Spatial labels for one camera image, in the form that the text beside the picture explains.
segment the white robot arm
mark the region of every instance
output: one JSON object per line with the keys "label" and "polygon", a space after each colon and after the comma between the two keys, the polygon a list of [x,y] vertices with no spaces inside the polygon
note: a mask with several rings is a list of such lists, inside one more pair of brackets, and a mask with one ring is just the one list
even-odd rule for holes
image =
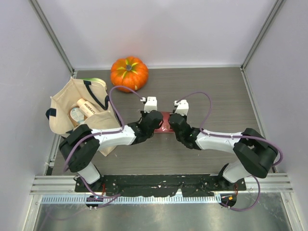
{"label": "white robot arm", "polygon": [[238,136],[262,136],[251,128],[244,132],[221,133],[192,128],[187,124],[188,103],[186,100],[174,102],[176,110],[169,118],[170,127],[174,130],[178,141],[187,148],[206,150],[213,149],[235,154],[239,160],[227,164],[220,171],[222,180],[233,184],[239,179],[253,175],[265,178],[271,168],[278,151],[261,141],[242,139]]}
{"label": "white robot arm", "polygon": [[121,131],[121,128],[90,129],[87,125],[80,125],[75,129],[59,146],[65,159],[79,140],[91,134],[93,136],[84,140],[74,151],[68,162],[70,171],[77,172],[88,184],[98,183],[102,176],[91,162],[98,150],[111,146],[133,145],[152,137],[154,130],[160,128],[163,116],[157,111],[156,97],[148,97],[147,100],[143,98],[141,101],[145,103],[141,119],[125,125]]}

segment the orange pumpkin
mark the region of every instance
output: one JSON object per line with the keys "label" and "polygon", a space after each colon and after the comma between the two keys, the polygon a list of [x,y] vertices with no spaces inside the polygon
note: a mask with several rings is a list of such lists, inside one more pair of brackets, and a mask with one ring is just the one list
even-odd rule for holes
{"label": "orange pumpkin", "polygon": [[111,82],[114,86],[123,85],[132,90],[139,90],[148,81],[149,70],[138,58],[129,56],[118,59],[111,67]]}

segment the black mounting plate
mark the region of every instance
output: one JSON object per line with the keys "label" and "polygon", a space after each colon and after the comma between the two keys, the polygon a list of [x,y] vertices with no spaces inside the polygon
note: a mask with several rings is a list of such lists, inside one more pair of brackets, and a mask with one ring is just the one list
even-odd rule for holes
{"label": "black mounting plate", "polygon": [[[104,175],[107,196],[120,193],[121,196],[174,196],[181,189],[183,197],[213,196],[215,191],[234,191],[234,185],[220,186],[218,176],[210,174],[185,175]],[[78,193],[88,192],[81,181],[76,184]],[[236,182],[239,191],[246,190],[244,179]]]}

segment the metal frame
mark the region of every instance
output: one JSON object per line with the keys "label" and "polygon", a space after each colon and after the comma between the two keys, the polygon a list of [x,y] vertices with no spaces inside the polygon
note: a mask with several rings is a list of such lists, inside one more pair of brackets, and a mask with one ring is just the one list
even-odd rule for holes
{"label": "metal frame", "polygon": [[[60,56],[62,57],[65,65],[67,66],[68,70],[72,74],[73,78],[76,78],[77,71],[74,70],[72,65],[69,62],[59,40],[57,39],[51,25],[49,24],[43,10],[41,9],[37,0],[29,0],[31,3],[34,11],[38,15],[40,21],[42,22],[43,26],[46,29],[47,34],[51,38],[53,44],[55,45],[57,51],[59,52]],[[249,64],[252,56],[254,55],[255,51],[257,50],[259,44],[261,43],[262,39],[264,38],[266,32],[268,31],[270,25],[272,24],[275,16],[283,6],[285,0],[276,0],[274,3],[265,23],[262,26],[262,29],[255,39],[245,61],[241,66],[239,65],[226,65],[227,67],[240,67],[243,75],[243,79],[247,88],[247,92],[256,115],[257,123],[260,128],[260,132],[263,136],[266,136],[266,131],[262,126],[262,120],[258,113],[258,108],[255,103],[253,92],[250,88],[249,81],[246,77],[245,69]],[[186,68],[186,67],[224,67],[224,66],[164,66],[163,68]],[[60,136],[55,135],[51,155],[48,159],[48,164],[46,166],[46,170],[48,167],[52,167],[54,164],[54,160],[57,154],[58,145],[60,142]],[[239,193],[256,193],[257,192],[257,183],[253,178],[246,178],[246,186],[247,191],[240,191]],[[31,197],[31,204],[29,206],[27,219],[25,220],[24,231],[32,231],[35,222],[39,213],[39,206],[42,203],[47,203],[49,200],[46,198],[75,198],[75,197],[84,197],[89,193],[76,193],[75,189],[75,181],[73,180],[73,176],[36,176],[33,182],[33,186],[31,188],[30,197]],[[300,231],[304,230],[301,222],[301,217],[299,216],[299,212],[297,210],[297,200],[294,196],[293,188],[291,183],[288,179],[287,174],[285,173],[271,173],[265,179],[260,179],[260,186],[262,193],[276,193],[281,192],[282,200],[287,211],[287,215],[289,217],[291,226],[293,230]],[[181,191],[177,192],[176,196],[181,196]]]}
{"label": "metal frame", "polygon": [[[269,173],[265,179],[258,179],[262,193],[293,193],[290,180],[286,173]],[[257,182],[253,177],[247,177],[246,191],[239,193],[258,192]],[[36,176],[30,191],[30,195],[81,195],[83,192],[75,192],[74,176]],[[234,191],[221,191],[215,193],[232,193]]]}
{"label": "metal frame", "polygon": [[[240,64],[230,64],[230,65],[166,65],[166,66],[148,66],[149,69],[172,69],[172,68],[217,68],[217,67],[238,67]],[[109,67],[106,68],[75,68],[75,71],[103,71],[110,70]]]}
{"label": "metal frame", "polygon": [[[253,177],[247,177],[246,191],[239,193],[257,193],[257,183]],[[291,226],[296,231],[304,230],[300,221],[294,191],[286,173],[270,173],[265,179],[259,179],[261,193],[281,193]],[[91,193],[75,192],[74,176],[36,176],[30,191],[32,197],[28,217],[24,231],[32,231],[39,213],[40,204],[84,204]],[[161,204],[161,203],[217,203],[220,201],[220,193],[215,192],[214,197],[183,198],[178,190],[174,197],[166,198],[142,198],[123,197],[116,204]]]}
{"label": "metal frame", "polygon": [[56,37],[56,34],[54,33],[52,27],[50,26],[43,10],[41,9],[39,3],[37,0],[29,0],[30,4],[32,5],[35,13],[37,14],[38,18],[42,22],[43,26],[45,27],[46,33],[49,35],[51,41],[53,42],[56,50],[59,52],[59,55],[62,57],[66,67],[68,68],[69,72],[73,74],[74,68],[72,67],[71,63],[68,60],[68,57],[66,56],[64,49],[62,48],[58,38]]}
{"label": "metal frame", "polygon": [[278,14],[279,10],[282,8],[283,4],[285,3],[286,0],[276,0],[276,2],[274,3],[267,19],[265,20],[258,36],[256,37],[252,47],[250,48],[244,62],[243,65],[241,66],[241,69],[245,70],[247,65],[249,64],[250,59],[252,58],[252,56],[254,55],[254,53],[256,52],[260,42],[262,41],[262,39],[264,38],[266,32],[268,31],[270,25],[272,24],[273,20],[275,19],[276,15]]}

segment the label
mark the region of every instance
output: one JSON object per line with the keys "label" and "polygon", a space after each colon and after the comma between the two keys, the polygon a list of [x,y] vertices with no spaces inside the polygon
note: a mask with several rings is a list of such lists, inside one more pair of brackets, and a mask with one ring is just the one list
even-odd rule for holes
{"label": "label", "polygon": [[75,120],[79,124],[83,124],[85,122],[84,121],[84,115],[81,112],[81,110],[79,109],[79,107],[72,108],[72,110],[70,112],[70,116],[72,117],[73,120]]}
{"label": "label", "polygon": [[84,104],[86,108],[88,108],[93,114],[95,114],[95,111],[87,104]]}

